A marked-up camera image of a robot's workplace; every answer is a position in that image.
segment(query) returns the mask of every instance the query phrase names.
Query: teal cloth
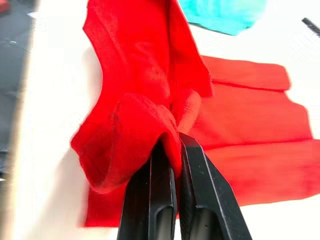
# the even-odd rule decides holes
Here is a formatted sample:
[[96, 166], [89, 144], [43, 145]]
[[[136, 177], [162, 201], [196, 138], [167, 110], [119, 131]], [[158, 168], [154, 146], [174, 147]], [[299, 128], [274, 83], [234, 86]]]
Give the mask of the teal cloth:
[[262, 15], [267, 0], [179, 0], [189, 23], [237, 35]]

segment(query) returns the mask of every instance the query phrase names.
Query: black strip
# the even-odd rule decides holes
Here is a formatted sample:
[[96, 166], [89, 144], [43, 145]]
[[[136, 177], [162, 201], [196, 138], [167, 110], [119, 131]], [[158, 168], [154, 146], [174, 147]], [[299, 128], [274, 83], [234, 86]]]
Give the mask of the black strip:
[[320, 28], [318, 28], [312, 21], [310, 21], [306, 17], [302, 19], [302, 22], [320, 38]]

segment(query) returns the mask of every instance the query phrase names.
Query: red towel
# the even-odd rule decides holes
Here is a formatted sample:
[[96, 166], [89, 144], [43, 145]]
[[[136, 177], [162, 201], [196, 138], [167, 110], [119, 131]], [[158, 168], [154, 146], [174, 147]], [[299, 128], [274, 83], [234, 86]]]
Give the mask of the red towel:
[[[224, 160], [223, 149], [233, 151], [233, 145], [312, 139], [305, 109], [284, 94], [289, 81], [282, 67], [205, 57], [216, 85], [211, 97], [212, 80], [175, 0], [90, 0], [84, 31], [103, 72], [98, 102], [71, 141], [90, 183], [85, 226], [118, 226], [126, 183], [158, 139], [179, 177], [178, 132], [197, 138], [241, 204], [319, 192], [319, 155], [305, 157], [310, 144], [297, 152], [247, 147], [249, 160], [245, 150], [226, 151]], [[290, 154], [296, 154], [292, 162]], [[280, 172], [286, 166], [288, 172]], [[283, 181], [280, 174], [287, 178], [279, 199], [270, 186]], [[302, 179], [298, 174], [309, 174], [308, 187], [292, 185]], [[241, 187], [248, 181], [254, 193]]]

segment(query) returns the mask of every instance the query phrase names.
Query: white table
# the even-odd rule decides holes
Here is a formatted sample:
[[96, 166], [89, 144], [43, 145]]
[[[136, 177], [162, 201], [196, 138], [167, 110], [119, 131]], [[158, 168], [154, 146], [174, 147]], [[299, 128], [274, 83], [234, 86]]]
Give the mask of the white table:
[[[263, 17], [240, 35], [191, 26], [203, 55], [276, 63], [287, 93], [309, 112], [320, 138], [320, 26], [317, 0], [269, 0]], [[87, 183], [70, 139], [97, 101], [101, 69], [82, 31], [86, 0], [41, 0], [12, 136], [13, 178], [3, 240], [115, 240], [116, 228], [80, 228]], [[241, 208], [254, 240], [319, 240], [320, 195]], [[180, 239], [177, 222], [175, 239]]]

